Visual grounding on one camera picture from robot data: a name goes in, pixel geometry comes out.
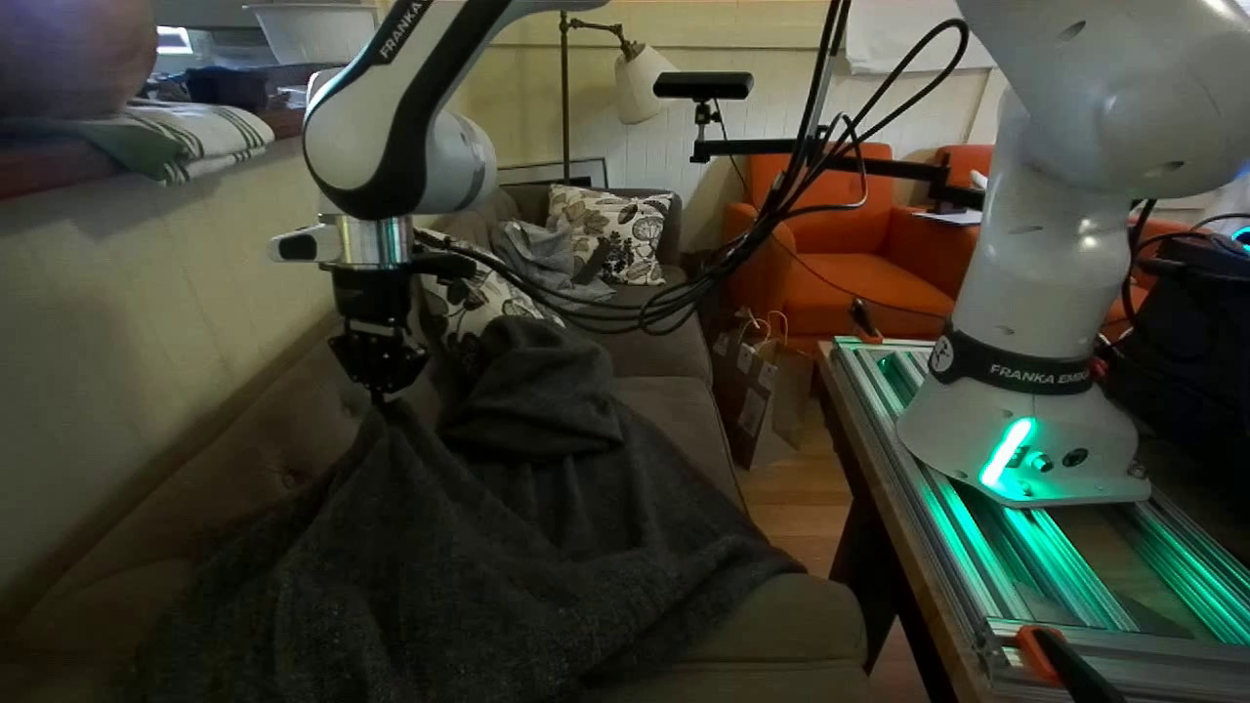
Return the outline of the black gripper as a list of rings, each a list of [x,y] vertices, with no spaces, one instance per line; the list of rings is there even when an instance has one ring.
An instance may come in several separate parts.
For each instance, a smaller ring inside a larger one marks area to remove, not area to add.
[[[334,356],[366,389],[405,389],[425,352],[411,336],[411,271],[334,266],[340,332]]]

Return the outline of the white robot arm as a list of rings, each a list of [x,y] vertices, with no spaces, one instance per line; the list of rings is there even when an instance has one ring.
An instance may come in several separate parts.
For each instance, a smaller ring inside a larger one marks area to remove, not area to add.
[[[312,90],[304,163],[357,218],[460,211],[489,138],[444,111],[528,12],[601,0],[395,0]],[[1089,376],[1131,274],[1131,207],[1214,190],[1250,155],[1250,15],[1237,0],[959,0],[1007,77],[986,222],[954,323],[899,434],[922,465],[1019,507],[1136,504],[1136,425]]]

